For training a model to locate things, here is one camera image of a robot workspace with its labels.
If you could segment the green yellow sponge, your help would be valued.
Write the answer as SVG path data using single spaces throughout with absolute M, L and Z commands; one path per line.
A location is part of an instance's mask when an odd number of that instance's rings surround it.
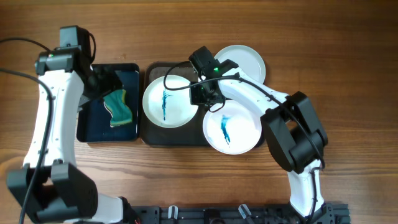
M 132 112 L 126 104 L 126 90 L 120 89 L 106 95 L 104 107 L 110 113 L 112 128 L 129 124 L 133 121 Z

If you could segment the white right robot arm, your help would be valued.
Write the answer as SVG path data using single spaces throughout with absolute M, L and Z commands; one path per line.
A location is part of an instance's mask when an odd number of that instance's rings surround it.
M 190 85 L 192 103 L 227 98 L 255 114 L 271 156 L 288 173 L 290 206 L 300 218 L 314 222 L 324 204 L 319 173 L 325 168 L 323 149 L 328 137 L 310 99 L 300 91 L 293 95 L 275 91 L 231 60 L 219 62 L 210 57 L 189 61 L 200 77 Z

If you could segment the white plate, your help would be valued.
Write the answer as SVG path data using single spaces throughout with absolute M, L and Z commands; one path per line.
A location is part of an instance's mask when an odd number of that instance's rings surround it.
M 203 118 L 203 134 L 219 152 L 238 155 L 250 151 L 262 134 L 260 118 L 233 100 L 217 104 Z

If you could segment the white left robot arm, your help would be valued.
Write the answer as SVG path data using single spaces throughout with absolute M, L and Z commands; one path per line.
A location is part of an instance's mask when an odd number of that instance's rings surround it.
M 21 170 L 7 175 L 7 186 L 21 205 L 21 217 L 34 223 L 139 223 L 123 197 L 100 194 L 76 167 L 75 119 L 79 108 L 98 98 L 112 127 L 133 121 L 118 76 L 93 68 L 89 46 L 65 44 L 42 52 L 35 81 L 40 96 L 34 137 Z

